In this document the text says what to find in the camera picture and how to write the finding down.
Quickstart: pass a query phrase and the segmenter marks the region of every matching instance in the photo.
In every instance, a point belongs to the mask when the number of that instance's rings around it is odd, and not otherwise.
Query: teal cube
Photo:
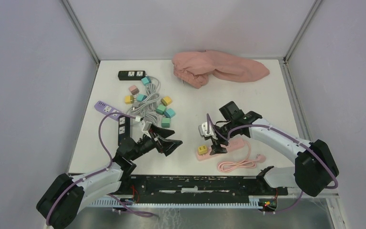
[[[162,118],[162,128],[169,128],[170,127],[170,118]]]
[[[144,94],[138,94],[137,95],[137,101],[138,102],[142,102],[142,101],[144,101],[144,99],[146,99],[146,95],[144,95]]]
[[[168,117],[168,118],[172,118],[173,116],[175,116],[175,115],[176,115],[176,112],[175,112],[173,109],[169,108],[169,109],[167,109],[163,114],[164,114],[166,117]]]
[[[151,79],[148,76],[142,78],[141,81],[144,85],[151,83]]]
[[[162,115],[166,110],[166,106],[164,105],[159,105],[158,108],[155,110],[158,114]]]

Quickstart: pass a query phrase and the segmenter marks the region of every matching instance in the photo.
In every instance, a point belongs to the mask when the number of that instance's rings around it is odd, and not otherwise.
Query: purple power strip
[[[117,110],[116,108],[114,108],[114,107],[112,107],[112,106],[110,106],[110,105],[108,105],[108,104],[106,104],[105,102],[102,102],[102,101],[98,101],[95,104],[95,109],[98,112],[100,112],[100,113],[102,113],[104,115],[107,115],[108,113],[116,112],[116,111],[121,112],[121,111]],[[114,119],[116,121],[119,120],[119,117],[120,117],[119,114],[113,114],[113,115],[110,116],[110,118],[112,118],[112,119]]]

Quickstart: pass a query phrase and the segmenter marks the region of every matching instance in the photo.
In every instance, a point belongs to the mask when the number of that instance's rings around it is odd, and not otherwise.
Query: white cable on floor
[[[139,103],[139,106],[134,110],[130,107],[127,111],[127,114],[139,115],[144,118],[145,121],[152,122],[154,124],[158,123],[159,115],[155,112],[156,108],[158,107],[158,101],[160,99],[160,95],[158,91],[161,88],[161,82],[152,76],[149,76],[151,79],[151,83],[145,86],[145,92],[147,97]]]

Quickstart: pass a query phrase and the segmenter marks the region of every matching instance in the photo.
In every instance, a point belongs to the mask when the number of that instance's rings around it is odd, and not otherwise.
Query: yellow block
[[[128,95],[124,98],[124,102],[125,104],[132,104],[134,103],[134,96],[132,95]]]
[[[206,146],[200,146],[197,148],[198,155],[203,155],[208,152],[208,148]]]
[[[167,96],[167,97],[165,97],[165,98],[161,99],[161,103],[162,103],[163,105],[167,106],[167,105],[169,105],[169,104],[171,104],[171,103],[172,103],[172,99],[171,99],[169,96]]]

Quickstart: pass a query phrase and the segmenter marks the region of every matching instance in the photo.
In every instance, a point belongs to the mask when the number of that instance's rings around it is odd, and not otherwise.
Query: pink bag
[[[208,75],[233,82],[254,82],[270,74],[260,62],[233,56],[224,52],[180,52],[172,63],[173,73],[199,89],[208,83]]]

